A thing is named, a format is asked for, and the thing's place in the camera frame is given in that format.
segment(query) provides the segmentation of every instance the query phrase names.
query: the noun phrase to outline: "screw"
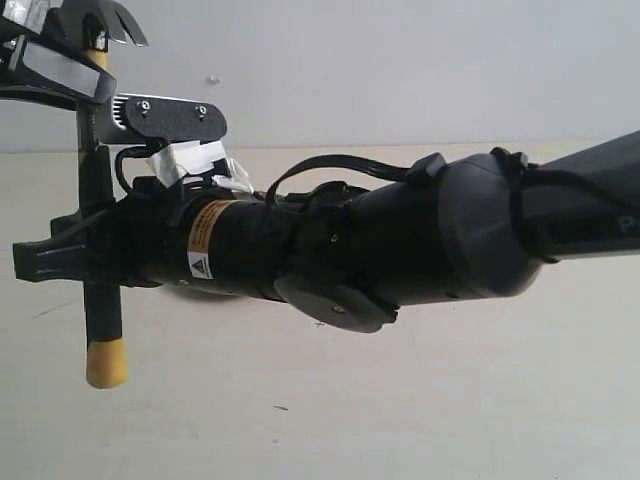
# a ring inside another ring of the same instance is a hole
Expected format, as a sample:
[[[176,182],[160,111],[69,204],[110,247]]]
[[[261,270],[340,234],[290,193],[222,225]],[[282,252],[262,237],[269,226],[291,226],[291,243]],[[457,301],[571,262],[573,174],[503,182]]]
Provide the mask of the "screw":
[[[138,102],[136,106],[138,107],[138,110],[142,112],[143,115],[146,115],[149,112],[149,110],[151,110],[151,103],[149,103],[147,100],[142,100],[141,102]]]

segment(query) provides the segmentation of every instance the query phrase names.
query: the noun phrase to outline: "gray background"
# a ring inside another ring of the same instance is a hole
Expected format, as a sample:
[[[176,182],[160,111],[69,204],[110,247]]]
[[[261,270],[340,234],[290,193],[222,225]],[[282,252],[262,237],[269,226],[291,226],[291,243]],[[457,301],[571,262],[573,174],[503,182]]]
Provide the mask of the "gray background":
[[[230,145],[592,139],[640,126],[631,0],[122,3],[151,47],[114,46],[119,90],[214,102]],[[0,105],[0,151],[73,149],[72,114]]]

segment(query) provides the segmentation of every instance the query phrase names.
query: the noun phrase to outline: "beige table surface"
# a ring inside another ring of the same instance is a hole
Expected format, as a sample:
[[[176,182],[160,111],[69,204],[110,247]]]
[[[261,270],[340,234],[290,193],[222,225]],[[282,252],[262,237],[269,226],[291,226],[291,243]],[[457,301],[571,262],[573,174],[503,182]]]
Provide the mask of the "beige table surface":
[[[592,143],[513,148],[545,161]],[[312,153],[404,165],[490,147],[234,154],[265,188]],[[95,391],[80,287],[18,282],[11,258],[75,209],[74,157],[0,167],[2,480],[640,477],[639,258],[563,263],[516,299],[404,309],[371,336],[286,305],[126,290],[130,381]]]

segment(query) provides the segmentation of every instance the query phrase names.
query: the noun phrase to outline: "yellow-tipped rod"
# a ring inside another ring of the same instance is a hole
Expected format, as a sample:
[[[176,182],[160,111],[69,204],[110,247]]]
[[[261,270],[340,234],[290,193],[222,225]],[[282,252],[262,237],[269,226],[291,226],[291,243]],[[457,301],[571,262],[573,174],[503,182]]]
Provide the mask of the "yellow-tipped rod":
[[[106,51],[87,49],[85,54],[94,63],[108,70]],[[100,145],[96,138],[93,115],[90,107],[78,105],[78,180],[80,212],[84,218],[104,208],[114,198],[109,149]],[[85,283],[84,307],[87,382],[98,389],[117,387],[128,378],[122,339],[120,287]]]

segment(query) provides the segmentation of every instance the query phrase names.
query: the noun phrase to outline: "orange warning label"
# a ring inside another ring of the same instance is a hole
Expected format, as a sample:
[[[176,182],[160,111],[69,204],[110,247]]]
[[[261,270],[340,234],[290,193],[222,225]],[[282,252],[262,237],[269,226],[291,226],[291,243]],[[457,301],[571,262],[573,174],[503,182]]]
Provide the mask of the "orange warning label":
[[[189,233],[189,252],[208,253],[211,232],[224,210],[235,200],[215,200],[200,210]]]

